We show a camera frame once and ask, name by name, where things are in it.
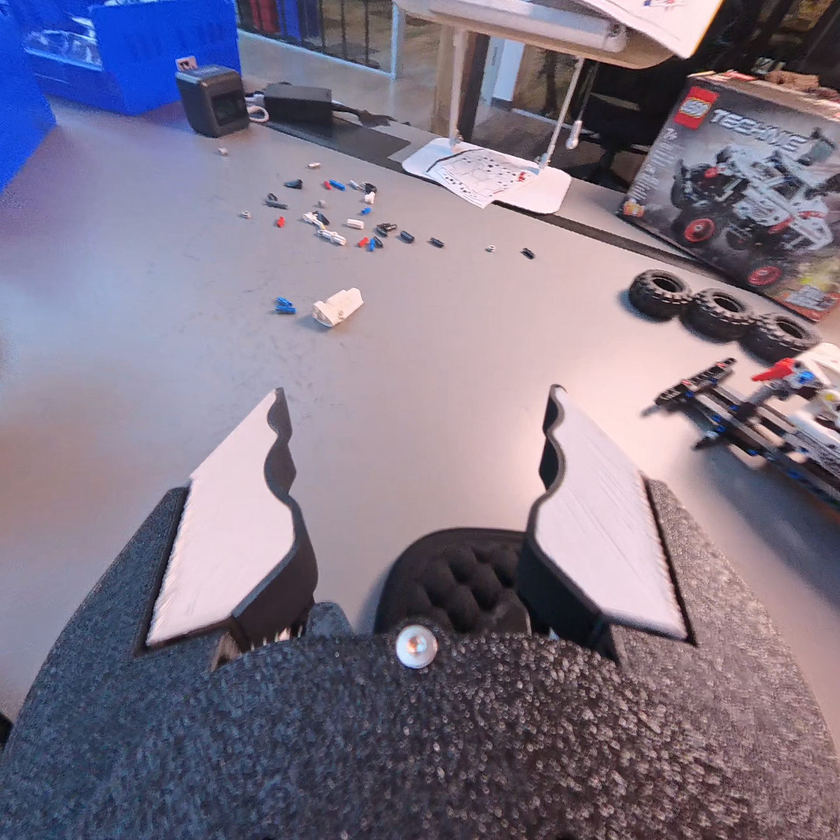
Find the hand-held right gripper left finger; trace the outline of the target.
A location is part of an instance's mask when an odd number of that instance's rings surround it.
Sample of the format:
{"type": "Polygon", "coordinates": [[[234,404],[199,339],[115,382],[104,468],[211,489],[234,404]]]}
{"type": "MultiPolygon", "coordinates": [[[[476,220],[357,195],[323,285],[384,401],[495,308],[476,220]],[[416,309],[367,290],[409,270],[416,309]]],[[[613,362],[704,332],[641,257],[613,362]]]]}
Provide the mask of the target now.
{"type": "Polygon", "coordinates": [[[300,638],[319,568],[301,509],[287,397],[272,390],[195,468],[185,490],[146,647],[214,631],[237,647],[300,638]]]}

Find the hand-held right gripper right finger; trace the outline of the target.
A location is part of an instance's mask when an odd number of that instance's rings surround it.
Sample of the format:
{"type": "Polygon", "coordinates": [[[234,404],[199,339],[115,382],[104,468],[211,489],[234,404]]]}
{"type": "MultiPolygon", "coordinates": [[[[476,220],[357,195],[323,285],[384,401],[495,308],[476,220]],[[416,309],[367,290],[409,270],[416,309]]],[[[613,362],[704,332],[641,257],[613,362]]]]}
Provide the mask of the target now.
{"type": "Polygon", "coordinates": [[[582,647],[612,646],[613,627],[688,643],[690,619],[643,473],[561,385],[549,388],[542,432],[543,493],[518,561],[530,612],[582,647]]]}

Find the white toy truck chassis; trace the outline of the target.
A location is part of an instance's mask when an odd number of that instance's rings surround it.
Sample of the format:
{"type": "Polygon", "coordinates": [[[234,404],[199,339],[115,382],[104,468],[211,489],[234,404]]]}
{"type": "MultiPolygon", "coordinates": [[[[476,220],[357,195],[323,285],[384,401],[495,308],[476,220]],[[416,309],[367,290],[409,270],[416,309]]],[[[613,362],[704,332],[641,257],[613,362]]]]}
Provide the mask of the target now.
{"type": "Polygon", "coordinates": [[[748,395],[727,388],[726,358],[677,381],[654,408],[691,411],[705,424],[694,448],[722,444],[777,468],[828,507],[839,508],[839,350],[819,343],[752,377],[748,395]]]}

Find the small white connector piece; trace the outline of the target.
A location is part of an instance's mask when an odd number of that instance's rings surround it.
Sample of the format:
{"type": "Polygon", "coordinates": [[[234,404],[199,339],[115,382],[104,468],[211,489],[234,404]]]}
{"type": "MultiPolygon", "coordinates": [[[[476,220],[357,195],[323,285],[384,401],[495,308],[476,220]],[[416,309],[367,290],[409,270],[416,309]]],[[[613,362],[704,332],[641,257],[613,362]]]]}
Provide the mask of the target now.
{"type": "Polygon", "coordinates": [[[352,287],[336,292],[325,301],[316,301],[311,314],[318,323],[331,329],[343,323],[363,305],[361,291],[352,287]]]}

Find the Lego instruction booklet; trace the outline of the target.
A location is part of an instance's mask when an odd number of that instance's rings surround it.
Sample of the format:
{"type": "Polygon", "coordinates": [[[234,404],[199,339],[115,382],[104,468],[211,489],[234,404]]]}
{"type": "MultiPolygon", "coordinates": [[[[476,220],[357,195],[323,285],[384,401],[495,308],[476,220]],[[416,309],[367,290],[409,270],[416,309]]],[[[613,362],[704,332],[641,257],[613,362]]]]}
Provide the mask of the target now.
{"type": "Polygon", "coordinates": [[[722,1],[582,1],[686,59],[695,53],[722,1]]]}

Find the grey desk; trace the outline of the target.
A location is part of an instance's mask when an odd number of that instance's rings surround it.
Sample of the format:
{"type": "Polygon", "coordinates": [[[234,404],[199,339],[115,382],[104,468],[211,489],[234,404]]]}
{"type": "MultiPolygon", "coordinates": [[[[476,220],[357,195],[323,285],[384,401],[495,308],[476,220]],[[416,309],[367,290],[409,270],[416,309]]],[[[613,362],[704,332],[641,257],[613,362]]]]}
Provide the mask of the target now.
{"type": "Polygon", "coordinates": [[[502,202],[497,206],[581,237],[728,284],[728,278],[712,267],[620,217],[618,211],[622,201],[623,195],[619,192],[571,178],[556,213],[538,213],[531,209],[531,205],[539,204],[539,199],[519,198],[513,204],[502,202]]]}
{"type": "Polygon", "coordinates": [[[317,597],[372,629],[392,562],[453,527],[523,530],[552,384],[663,480],[766,605],[838,739],[838,515],[774,469],[692,451],[657,393],[739,346],[625,301],[720,280],[179,104],[53,106],[2,194],[2,713],[168,489],[285,389],[317,597]],[[327,328],[316,301],[364,305],[327,328]]]}

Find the black toy tire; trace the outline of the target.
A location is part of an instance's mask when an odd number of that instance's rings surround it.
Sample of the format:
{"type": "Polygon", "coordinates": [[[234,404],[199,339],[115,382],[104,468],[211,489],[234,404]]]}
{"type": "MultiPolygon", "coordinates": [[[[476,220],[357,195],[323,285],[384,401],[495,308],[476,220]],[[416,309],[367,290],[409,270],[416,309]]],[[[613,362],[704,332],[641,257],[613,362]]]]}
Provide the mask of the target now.
{"type": "Polygon", "coordinates": [[[708,339],[736,342],[746,336],[757,316],[749,305],[730,292],[706,288],[693,295],[682,320],[708,339]]]}
{"type": "Polygon", "coordinates": [[[741,339],[741,346],[768,364],[794,358],[814,348],[821,336],[807,325],[784,314],[766,313],[755,318],[741,339]]]}
{"type": "Polygon", "coordinates": [[[680,317],[694,297],[693,290],[680,277],[656,269],[637,275],[626,294],[637,312],[657,321],[680,317]]]}

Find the toy truck box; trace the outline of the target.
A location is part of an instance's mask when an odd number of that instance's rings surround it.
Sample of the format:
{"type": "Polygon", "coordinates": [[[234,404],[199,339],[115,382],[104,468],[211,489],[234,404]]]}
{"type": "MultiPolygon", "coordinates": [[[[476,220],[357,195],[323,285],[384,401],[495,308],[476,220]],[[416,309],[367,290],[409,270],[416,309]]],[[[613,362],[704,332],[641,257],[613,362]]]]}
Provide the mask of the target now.
{"type": "Polygon", "coordinates": [[[691,75],[619,215],[810,322],[839,300],[838,92],[691,75]]]}

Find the black box device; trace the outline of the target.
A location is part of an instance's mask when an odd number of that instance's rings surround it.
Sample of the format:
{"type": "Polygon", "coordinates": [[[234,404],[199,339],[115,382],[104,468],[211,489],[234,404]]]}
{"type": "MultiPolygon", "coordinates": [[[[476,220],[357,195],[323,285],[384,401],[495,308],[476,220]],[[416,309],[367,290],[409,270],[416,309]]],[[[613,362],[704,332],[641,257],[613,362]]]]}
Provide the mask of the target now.
{"type": "Polygon", "coordinates": [[[175,84],[191,128],[210,139],[247,130],[250,118],[239,71],[218,65],[178,70],[175,84]]]}

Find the black power adapter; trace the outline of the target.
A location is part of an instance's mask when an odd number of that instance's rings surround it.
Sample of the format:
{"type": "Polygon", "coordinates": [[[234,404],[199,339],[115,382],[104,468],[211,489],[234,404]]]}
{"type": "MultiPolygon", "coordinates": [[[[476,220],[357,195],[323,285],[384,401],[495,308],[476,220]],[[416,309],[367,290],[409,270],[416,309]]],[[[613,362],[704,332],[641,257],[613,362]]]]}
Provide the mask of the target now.
{"type": "Polygon", "coordinates": [[[332,90],[325,87],[269,83],[262,91],[263,108],[270,123],[330,127],[333,124],[332,90]]]}

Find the blue plastic bin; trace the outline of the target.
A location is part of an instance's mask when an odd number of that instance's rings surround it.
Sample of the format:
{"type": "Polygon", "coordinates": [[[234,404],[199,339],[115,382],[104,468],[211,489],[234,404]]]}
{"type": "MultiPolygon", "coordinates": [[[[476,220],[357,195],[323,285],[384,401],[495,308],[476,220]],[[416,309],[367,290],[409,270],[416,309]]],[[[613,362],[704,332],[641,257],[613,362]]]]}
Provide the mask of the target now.
{"type": "Polygon", "coordinates": [[[7,2],[45,94],[133,116],[174,102],[178,61],[241,70],[235,4],[7,2]]]}
{"type": "Polygon", "coordinates": [[[1,190],[56,126],[15,21],[1,16],[1,190]]]}

